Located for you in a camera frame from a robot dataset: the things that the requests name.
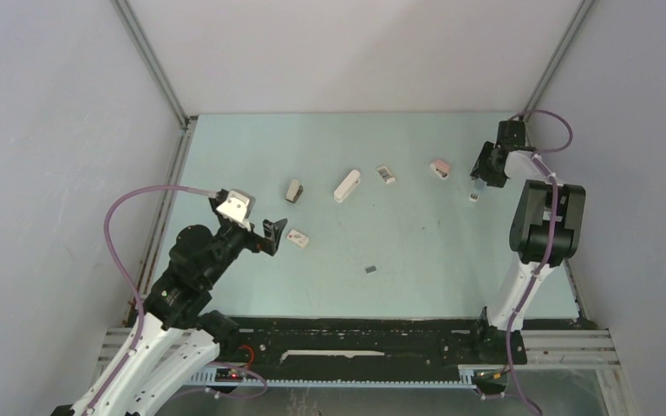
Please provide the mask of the long white stapler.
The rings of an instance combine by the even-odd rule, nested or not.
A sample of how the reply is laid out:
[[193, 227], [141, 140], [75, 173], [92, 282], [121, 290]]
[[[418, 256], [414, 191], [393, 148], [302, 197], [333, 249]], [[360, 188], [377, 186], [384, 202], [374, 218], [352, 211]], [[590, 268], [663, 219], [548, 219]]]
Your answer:
[[361, 183], [361, 172], [351, 170], [333, 192], [333, 199], [342, 203]]

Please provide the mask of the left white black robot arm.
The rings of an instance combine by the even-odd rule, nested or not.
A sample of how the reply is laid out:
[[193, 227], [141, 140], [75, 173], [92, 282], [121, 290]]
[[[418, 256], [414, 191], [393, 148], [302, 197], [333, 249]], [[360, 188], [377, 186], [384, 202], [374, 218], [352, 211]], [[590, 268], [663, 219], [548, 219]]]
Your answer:
[[182, 230], [120, 351], [76, 403], [52, 413], [155, 415], [207, 363], [235, 357], [238, 325], [217, 310], [204, 311], [210, 291], [242, 251], [274, 256], [287, 223], [265, 220], [263, 235], [230, 220], [217, 231]]

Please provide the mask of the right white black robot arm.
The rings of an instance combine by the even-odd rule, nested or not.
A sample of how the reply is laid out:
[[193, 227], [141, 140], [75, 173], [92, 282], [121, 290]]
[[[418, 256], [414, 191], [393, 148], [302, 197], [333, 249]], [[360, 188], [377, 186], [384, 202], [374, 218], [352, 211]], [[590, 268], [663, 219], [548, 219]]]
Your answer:
[[566, 184], [546, 165], [528, 145], [526, 124], [519, 117], [499, 122], [495, 140], [483, 145], [470, 177], [473, 202], [488, 187], [502, 188], [510, 179], [524, 182], [508, 235], [513, 261], [469, 340], [473, 357], [491, 362], [503, 353], [504, 341], [522, 329], [546, 278], [578, 250], [586, 190]]

